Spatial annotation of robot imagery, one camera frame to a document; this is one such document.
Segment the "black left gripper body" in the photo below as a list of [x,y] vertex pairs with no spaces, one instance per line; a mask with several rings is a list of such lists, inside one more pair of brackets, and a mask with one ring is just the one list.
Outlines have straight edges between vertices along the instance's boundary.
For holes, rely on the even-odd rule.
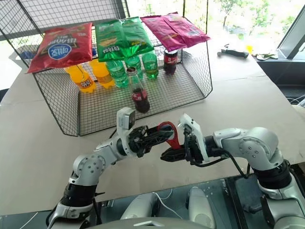
[[131,131],[129,134],[129,147],[137,157],[143,157],[144,154],[150,152],[150,147],[147,142],[148,126],[140,126]]

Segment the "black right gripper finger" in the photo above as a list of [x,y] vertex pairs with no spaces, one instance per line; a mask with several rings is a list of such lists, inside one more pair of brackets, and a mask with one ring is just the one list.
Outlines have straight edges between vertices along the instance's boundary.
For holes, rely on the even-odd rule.
[[176,161],[185,160],[185,155],[184,154],[174,154],[174,155],[162,154],[160,159],[163,161],[166,161],[166,162],[176,162]]
[[183,147],[179,149],[173,149],[172,147],[168,148],[165,152],[165,155],[185,155],[185,149]]

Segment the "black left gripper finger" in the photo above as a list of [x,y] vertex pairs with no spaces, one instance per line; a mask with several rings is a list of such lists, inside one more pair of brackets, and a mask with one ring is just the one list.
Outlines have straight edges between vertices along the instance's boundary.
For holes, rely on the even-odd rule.
[[166,142],[167,140],[169,140],[169,138],[167,138],[167,137],[157,137],[157,138],[145,139],[145,141],[144,141],[145,153],[149,153],[153,146],[162,144],[162,143]]
[[146,138],[157,139],[157,138],[165,138],[169,139],[174,135],[174,130],[169,125],[165,126],[155,126],[147,130]]

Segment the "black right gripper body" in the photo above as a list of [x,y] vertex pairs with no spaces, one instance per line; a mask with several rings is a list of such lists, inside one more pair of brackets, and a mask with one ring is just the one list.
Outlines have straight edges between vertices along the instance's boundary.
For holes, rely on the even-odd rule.
[[195,140],[188,132],[184,132],[183,134],[184,134],[185,160],[190,162],[191,165],[198,165],[194,156],[197,147]]

